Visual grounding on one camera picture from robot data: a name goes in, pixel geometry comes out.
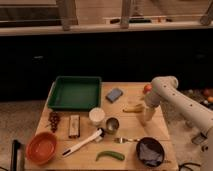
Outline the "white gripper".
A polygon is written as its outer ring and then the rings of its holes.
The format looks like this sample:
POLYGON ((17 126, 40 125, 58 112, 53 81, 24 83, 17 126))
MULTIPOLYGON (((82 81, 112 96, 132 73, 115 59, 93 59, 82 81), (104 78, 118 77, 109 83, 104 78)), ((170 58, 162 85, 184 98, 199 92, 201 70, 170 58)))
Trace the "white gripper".
POLYGON ((148 107, 145 104, 142 105, 142 112, 140 114, 140 121, 143 126, 145 126, 149 121, 152 120, 156 110, 154 108, 148 107))

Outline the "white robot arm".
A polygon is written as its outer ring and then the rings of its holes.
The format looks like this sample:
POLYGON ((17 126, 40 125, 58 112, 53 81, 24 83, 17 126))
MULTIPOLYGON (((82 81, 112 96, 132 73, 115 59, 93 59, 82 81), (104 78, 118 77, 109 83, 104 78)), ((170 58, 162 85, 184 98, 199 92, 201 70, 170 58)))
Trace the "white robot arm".
POLYGON ((203 154, 200 171, 213 171, 213 111, 180 93, 178 84, 175 76, 153 78, 152 89, 144 98, 145 104, 157 108, 161 101, 168 101, 191 121, 207 137, 208 150, 203 154))

